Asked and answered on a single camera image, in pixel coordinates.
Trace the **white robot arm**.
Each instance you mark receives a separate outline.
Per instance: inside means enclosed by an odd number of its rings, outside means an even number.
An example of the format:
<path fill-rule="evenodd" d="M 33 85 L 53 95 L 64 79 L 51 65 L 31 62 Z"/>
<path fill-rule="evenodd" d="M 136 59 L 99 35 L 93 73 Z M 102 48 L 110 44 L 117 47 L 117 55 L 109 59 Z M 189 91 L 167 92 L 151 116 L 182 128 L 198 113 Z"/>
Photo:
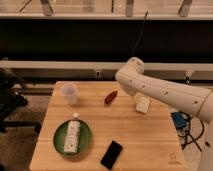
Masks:
<path fill-rule="evenodd" d="M 145 76 L 144 63 L 130 58 L 115 74 L 116 81 L 130 96 L 141 92 L 208 124 L 197 171 L 213 171 L 213 91 Z"/>

